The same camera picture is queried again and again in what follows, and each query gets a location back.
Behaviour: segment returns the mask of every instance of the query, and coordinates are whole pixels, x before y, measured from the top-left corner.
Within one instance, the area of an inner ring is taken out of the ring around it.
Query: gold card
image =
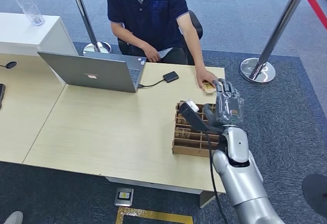
[[[211,93],[215,92],[215,87],[213,86],[211,83],[209,83],[207,81],[203,82],[203,88],[204,88],[205,92],[207,94],[211,94]]]

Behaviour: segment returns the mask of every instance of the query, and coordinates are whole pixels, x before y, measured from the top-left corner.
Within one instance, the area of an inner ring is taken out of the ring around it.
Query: chrome stanchion
[[[241,75],[255,84],[266,84],[272,81],[276,76],[276,71],[267,60],[300,2],[301,0],[288,0],[262,54],[259,58],[248,58],[242,61],[240,65]]]
[[[97,38],[95,37],[94,32],[93,31],[93,28],[90,20],[88,19],[88,12],[86,11],[83,0],[76,0],[76,1],[77,6],[79,9],[79,12],[81,13],[82,18],[83,19],[84,24],[85,25],[86,30],[88,33],[88,36],[90,37],[90,40],[91,41],[91,44],[88,44],[85,48],[84,48],[83,53],[85,54],[85,51],[111,53],[112,48],[110,44],[106,42],[97,41]]]

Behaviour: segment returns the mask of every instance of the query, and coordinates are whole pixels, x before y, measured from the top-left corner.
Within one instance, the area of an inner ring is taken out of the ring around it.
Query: chair armrest
[[[192,23],[195,27],[199,36],[199,39],[201,39],[203,35],[203,29],[201,23],[197,19],[197,17],[194,14],[194,12],[189,10],[190,16],[191,18]]]
[[[120,52],[122,52],[122,54],[123,55],[128,55],[129,52],[129,47],[128,44],[121,40],[119,38],[117,38],[118,40],[118,46],[119,47]]]

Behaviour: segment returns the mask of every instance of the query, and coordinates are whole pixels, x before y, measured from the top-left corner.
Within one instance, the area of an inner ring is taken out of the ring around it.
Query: stanchion post
[[[242,61],[240,65],[241,75],[256,84],[272,81],[276,76],[276,71],[267,60],[300,2],[301,0],[288,0],[260,58],[248,58]]]
[[[94,35],[94,32],[93,31],[92,26],[90,23],[90,20],[88,19],[88,12],[85,9],[85,6],[84,5],[83,0],[76,0],[77,3],[77,6],[79,9],[79,12],[81,13],[82,18],[83,19],[84,24],[85,25],[86,30],[88,33],[88,36],[90,37],[90,40],[91,41],[92,45],[94,48],[95,52],[101,52],[97,45],[97,41]]]

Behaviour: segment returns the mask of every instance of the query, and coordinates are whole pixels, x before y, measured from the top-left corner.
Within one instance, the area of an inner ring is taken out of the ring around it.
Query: wooden desk
[[[0,160],[23,163],[63,88],[42,59],[0,55],[0,65],[17,61],[13,69],[0,67],[6,86],[0,110]]]
[[[212,191],[208,158],[173,155],[171,143],[177,102],[212,103],[215,96],[198,88],[193,66],[147,63],[141,83],[173,70],[179,80],[135,94],[67,85],[24,164]],[[224,78],[223,68],[209,70]],[[214,175],[217,191],[224,192]]]

